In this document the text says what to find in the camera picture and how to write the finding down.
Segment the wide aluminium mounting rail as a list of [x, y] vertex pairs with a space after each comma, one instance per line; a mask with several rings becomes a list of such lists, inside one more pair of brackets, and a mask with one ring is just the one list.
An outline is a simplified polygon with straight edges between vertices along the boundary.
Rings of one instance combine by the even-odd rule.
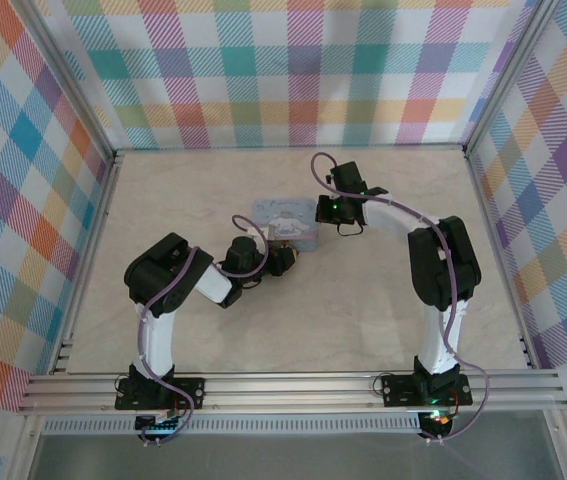
[[[385, 409], [376, 372], [203, 373], [202, 413], [309, 414], [377, 413]], [[567, 407], [567, 395], [553, 370], [495, 370], [490, 385], [467, 374], [473, 397], [462, 413], [556, 410]], [[55, 374], [29, 380], [17, 412], [21, 415], [115, 414], [115, 382], [123, 374]]]

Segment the aluminium frame post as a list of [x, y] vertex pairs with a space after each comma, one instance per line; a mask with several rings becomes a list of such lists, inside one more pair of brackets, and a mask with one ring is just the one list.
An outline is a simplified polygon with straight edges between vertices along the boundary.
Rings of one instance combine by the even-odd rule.
[[66, 94], [77, 116], [83, 122], [86, 131], [95, 141], [97, 148], [106, 157], [114, 158], [116, 150], [107, 138], [105, 130], [81, 90], [63, 50], [51, 34], [34, 0], [10, 0], [10, 2], [32, 36], [48, 68]]
[[472, 99], [472, 110], [460, 135], [467, 160], [487, 135], [559, 3], [560, 0], [512, 1], [514, 12], [501, 22], [495, 45], [488, 50], [488, 70], [478, 78], [478, 93]]

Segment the aluminium table side rail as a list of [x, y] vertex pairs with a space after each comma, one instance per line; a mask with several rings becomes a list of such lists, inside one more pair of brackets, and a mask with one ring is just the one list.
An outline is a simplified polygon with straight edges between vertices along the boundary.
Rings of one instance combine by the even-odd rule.
[[477, 298], [479, 312], [485, 316], [486, 330], [481, 342], [489, 350], [489, 365], [506, 369], [538, 369], [538, 360], [530, 344], [527, 327], [506, 264], [496, 227], [492, 224], [487, 197], [480, 185], [477, 170], [468, 154], [464, 155], [469, 178], [481, 212], [488, 247], [477, 254], [482, 266], [482, 283]]
[[45, 371], [46, 375], [64, 374], [67, 371], [67, 359], [70, 355], [69, 351], [72, 349], [75, 327], [89, 286], [97, 250], [109, 215], [110, 205], [124, 158], [125, 155], [122, 152], [115, 151], [113, 157], [109, 160], [104, 176], [103, 188], [93, 216], [92, 225], [88, 231], [85, 249], [76, 271], [76, 281], [70, 291], [69, 303], [57, 332], [51, 351], [52, 355]]

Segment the light blue cartoon pouch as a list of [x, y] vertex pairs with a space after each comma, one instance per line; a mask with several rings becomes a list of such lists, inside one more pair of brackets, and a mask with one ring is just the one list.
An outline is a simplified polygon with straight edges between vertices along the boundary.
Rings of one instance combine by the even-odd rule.
[[276, 240], [286, 240], [299, 252], [318, 246], [317, 202], [311, 198], [258, 199], [252, 205], [252, 220], [259, 226], [276, 227]]

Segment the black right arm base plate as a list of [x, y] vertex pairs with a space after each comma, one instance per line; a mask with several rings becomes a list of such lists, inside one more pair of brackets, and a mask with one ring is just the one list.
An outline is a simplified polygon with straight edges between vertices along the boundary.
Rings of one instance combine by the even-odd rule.
[[468, 377], [461, 374], [450, 386], [421, 394], [412, 375], [382, 375], [381, 395], [385, 407], [455, 407], [471, 406], [473, 397]]

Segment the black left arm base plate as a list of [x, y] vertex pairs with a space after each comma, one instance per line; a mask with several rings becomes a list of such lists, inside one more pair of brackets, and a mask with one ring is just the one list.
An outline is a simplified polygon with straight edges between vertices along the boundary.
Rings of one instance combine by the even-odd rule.
[[[203, 378], [175, 377], [175, 388], [188, 394], [194, 403], [194, 409], [201, 409], [205, 395]], [[185, 410], [189, 402], [181, 393], [159, 384], [155, 380], [141, 376], [139, 379], [121, 377], [115, 382], [116, 410]]]

